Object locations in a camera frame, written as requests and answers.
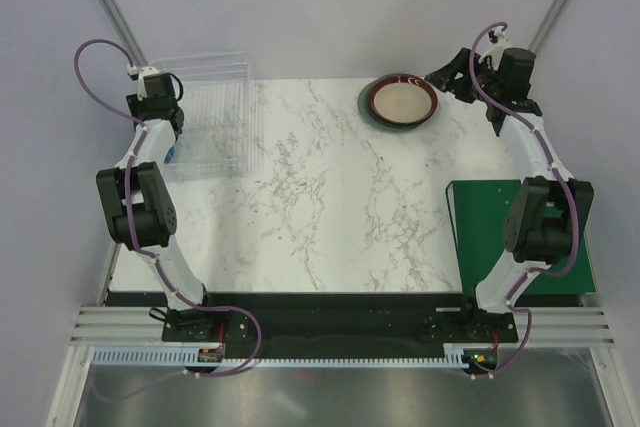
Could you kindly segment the blue scalloped plate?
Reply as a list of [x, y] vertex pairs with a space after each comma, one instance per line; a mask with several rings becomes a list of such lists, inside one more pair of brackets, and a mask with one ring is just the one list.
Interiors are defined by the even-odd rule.
[[170, 164], [170, 163], [173, 161], [174, 154], [175, 154], [175, 148], [174, 148], [174, 147], [171, 147], [171, 148], [167, 151], [167, 153], [166, 153], [166, 155], [165, 155], [164, 163], [165, 163], [165, 164]]

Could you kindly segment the brown rimmed beige plate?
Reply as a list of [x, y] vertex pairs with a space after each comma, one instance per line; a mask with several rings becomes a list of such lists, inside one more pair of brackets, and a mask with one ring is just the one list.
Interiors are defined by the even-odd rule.
[[384, 120], [408, 124], [433, 117], [438, 98], [434, 88], [424, 79], [397, 73], [373, 82], [369, 106]]

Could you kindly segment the pale green ceramic plate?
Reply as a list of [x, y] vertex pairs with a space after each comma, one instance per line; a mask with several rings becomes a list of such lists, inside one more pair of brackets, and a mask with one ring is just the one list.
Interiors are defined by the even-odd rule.
[[369, 96], [372, 88], [373, 88], [373, 84], [369, 84], [365, 88], [363, 88], [362, 91], [359, 93], [358, 100], [357, 100], [357, 108], [358, 108], [359, 115], [362, 121], [369, 127], [381, 132], [403, 133], [403, 132], [409, 132], [413, 129], [416, 129], [422, 124], [430, 121], [430, 118], [427, 117], [426, 119], [421, 121], [417, 121], [409, 124], [402, 124], [402, 125], [395, 125], [395, 124], [384, 122], [383, 120], [376, 117], [373, 114], [372, 109], [369, 107]]

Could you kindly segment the dark teal floral plate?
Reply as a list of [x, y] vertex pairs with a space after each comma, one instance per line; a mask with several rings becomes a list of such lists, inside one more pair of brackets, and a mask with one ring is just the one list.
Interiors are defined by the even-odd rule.
[[368, 99], [367, 99], [368, 93], [369, 91], [367, 89], [363, 89], [360, 92], [358, 96], [357, 106], [358, 106], [358, 112], [361, 118], [363, 119], [363, 121], [372, 127], [375, 127], [383, 131], [389, 131], [389, 132], [391, 131], [403, 132], [403, 131], [410, 131], [412, 129], [415, 129], [429, 120], [429, 117], [427, 117], [424, 120], [419, 120], [417, 122], [408, 123], [408, 124], [393, 123], [388, 120], [384, 120], [381, 117], [377, 116], [373, 112], [373, 109], [369, 106]]

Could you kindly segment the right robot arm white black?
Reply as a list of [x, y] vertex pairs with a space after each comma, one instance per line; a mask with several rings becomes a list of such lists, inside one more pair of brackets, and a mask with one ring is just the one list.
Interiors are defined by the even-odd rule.
[[594, 198], [593, 185], [576, 179], [557, 158], [542, 110], [529, 97], [535, 60], [533, 52], [522, 48], [486, 56], [463, 48], [425, 77], [462, 102], [485, 103], [486, 119], [522, 177], [503, 223], [503, 252], [472, 294], [475, 306], [490, 314], [513, 311], [538, 277], [569, 273]]

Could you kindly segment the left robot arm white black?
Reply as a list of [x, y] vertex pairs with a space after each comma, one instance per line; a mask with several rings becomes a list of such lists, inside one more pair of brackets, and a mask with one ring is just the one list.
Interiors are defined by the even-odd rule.
[[171, 73], [145, 66], [133, 75], [137, 92], [126, 97], [134, 139], [121, 160], [97, 173], [96, 184], [112, 240], [149, 266], [177, 310], [204, 304], [206, 289], [178, 245], [177, 212], [163, 172], [183, 125], [184, 88]]

